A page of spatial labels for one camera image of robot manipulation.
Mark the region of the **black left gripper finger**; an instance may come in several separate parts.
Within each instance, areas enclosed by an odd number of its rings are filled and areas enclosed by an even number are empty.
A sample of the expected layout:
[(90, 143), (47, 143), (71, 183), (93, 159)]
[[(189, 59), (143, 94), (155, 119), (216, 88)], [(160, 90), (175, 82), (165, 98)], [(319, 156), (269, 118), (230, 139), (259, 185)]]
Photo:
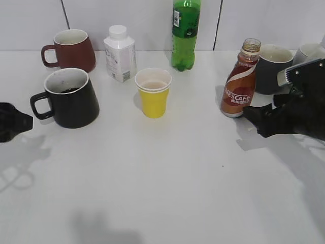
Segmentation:
[(14, 105), (1, 102), (1, 143), (33, 128), (33, 117), (20, 112)]

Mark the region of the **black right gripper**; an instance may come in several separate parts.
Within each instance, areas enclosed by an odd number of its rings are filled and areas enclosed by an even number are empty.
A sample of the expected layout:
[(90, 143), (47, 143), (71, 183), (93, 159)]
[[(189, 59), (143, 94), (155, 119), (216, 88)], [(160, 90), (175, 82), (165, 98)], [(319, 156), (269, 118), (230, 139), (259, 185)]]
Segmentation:
[(301, 134), (324, 141), (324, 81), (294, 84), (290, 94), (274, 95), (273, 104), (243, 109), (262, 137)]

